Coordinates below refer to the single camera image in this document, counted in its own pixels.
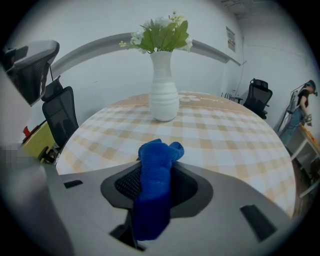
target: white vase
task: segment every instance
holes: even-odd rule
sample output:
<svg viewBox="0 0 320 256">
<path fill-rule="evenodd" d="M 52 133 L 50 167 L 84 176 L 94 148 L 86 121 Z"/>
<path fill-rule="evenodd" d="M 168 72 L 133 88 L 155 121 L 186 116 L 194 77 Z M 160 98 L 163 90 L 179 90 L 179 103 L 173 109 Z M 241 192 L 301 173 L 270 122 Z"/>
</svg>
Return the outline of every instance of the white vase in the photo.
<svg viewBox="0 0 320 256">
<path fill-rule="evenodd" d="M 169 51 L 150 54 L 153 81 L 149 94 L 149 109 L 153 118 L 162 122 L 174 119 L 179 110 L 179 96 L 171 74 L 171 55 Z"/>
</svg>

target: person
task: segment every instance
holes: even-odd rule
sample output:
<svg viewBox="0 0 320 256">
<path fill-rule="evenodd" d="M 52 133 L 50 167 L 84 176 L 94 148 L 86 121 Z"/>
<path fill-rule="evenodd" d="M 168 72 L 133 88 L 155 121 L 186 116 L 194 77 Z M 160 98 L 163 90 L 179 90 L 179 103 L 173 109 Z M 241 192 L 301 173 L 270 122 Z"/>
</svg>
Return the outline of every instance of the person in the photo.
<svg viewBox="0 0 320 256">
<path fill-rule="evenodd" d="M 309 105 L 308 97 L 310 94 L 316 94 L 316 84 L 312 80 L 309 80 L 299 92 L 296 109 L 292 113 L 290 121 L 287 123 L 281 135 L 279 136 L 284 145 L 290 141 L 299 124 L 301 122 L 308 121 L 309 114 L 307 107 Z"/>
</svg>

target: jeans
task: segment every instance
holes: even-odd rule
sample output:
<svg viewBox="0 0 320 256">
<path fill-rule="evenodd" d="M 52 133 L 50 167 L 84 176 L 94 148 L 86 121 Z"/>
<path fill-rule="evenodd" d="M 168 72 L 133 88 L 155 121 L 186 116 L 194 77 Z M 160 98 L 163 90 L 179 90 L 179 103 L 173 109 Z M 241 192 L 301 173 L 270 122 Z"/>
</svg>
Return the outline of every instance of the jeans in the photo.
<svg viewBox="0 0 320 256">
<path fill-rule="evenodd" d="M 299 126 L 299 123 L 303 120 L 304 118 L 304 113 L 302 112 L 301 108 L 298 107 L 291 115 L 290 121 L 287 123 L 287 125 L 285 126 L 285 128 L 283 129 L 283 131 L 281 132 L 280 140 L 282 141 L 282 143 L 284 145 L 286 145 L 292 135 L 294 134 L 295 130 L 297 129 L 297 127 Z"/>
</svg>

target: checkered tablecloth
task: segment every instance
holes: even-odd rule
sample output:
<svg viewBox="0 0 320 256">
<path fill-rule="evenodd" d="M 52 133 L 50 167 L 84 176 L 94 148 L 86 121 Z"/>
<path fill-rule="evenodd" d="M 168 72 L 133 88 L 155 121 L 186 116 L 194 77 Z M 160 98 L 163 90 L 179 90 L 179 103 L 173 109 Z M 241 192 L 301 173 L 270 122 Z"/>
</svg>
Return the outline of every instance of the checkered tablecloth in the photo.
<svg viewBox="0 0 320 256">
<path fill-rule="evenodd" d="M 66 143 L 56 165 L 58 173 L 88 172 L 135 161 L 142 144 L 160 138 L 167 144 L 182 144 L 185 153 L 180 162 L 239 178 L 292 216 L 294 170 L 270 126 L 228 99 L 179 94 L 179 112 L 169 122 L 152 118 L 147 94 L 100 110 Z"/>
</svg>

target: black shirt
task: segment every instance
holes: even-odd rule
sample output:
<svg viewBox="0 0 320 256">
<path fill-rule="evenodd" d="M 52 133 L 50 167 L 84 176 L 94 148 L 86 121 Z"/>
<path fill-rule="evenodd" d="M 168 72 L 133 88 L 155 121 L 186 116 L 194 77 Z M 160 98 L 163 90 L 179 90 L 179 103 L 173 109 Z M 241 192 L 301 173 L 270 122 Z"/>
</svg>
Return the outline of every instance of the black shirt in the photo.
<svg viewBox="0 0 320 256">
<path fill-rule="evenodd" d="M 302 91 L 300 91 L 300 93 L 298 94 L 298 103 L 297 103 L 297 106 L 300 105 L 300 101 L 301 101 L 301 98 L 302 96 L 305 96 L 306 97 L 306 101 L 305 101 L 305 107 L 307 108 L 308 105 L 309 105 L 309 102 L 308 102 L 308 96 L 309 96 L 309 91 L 307 89 L 302 89 Z"/>
</svg>

